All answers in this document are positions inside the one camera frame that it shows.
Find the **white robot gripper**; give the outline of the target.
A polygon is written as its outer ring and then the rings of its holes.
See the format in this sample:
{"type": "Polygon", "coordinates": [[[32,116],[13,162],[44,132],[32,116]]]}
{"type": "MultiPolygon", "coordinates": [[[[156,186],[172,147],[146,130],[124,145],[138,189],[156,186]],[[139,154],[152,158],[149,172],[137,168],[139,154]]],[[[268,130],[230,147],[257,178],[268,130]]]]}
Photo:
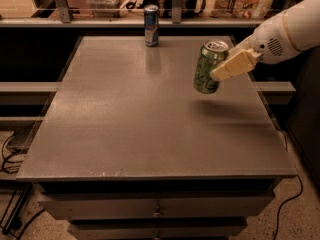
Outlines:
{"type": "Polygon", "coordinates": [[[289,38],[285,16],[276,15],[258,26],[251,37],[231,48],[228,59],[213,69],[210,77],[223,81],[252,71],[258,61],[278,64],[299,54],[289,38]]]}

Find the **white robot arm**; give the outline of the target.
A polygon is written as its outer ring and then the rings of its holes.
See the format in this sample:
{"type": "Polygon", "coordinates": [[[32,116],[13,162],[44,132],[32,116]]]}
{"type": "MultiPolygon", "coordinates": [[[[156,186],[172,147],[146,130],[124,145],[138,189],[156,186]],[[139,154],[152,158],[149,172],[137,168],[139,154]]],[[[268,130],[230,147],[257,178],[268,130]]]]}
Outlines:
{"type": "Polygon", "coordinates": [[[320,45],[320,0],[303,0],[262,22],[231,48],[228,58],[210,72],[216,81],[252,71],[258,62],[278,64],[320,45]]]}

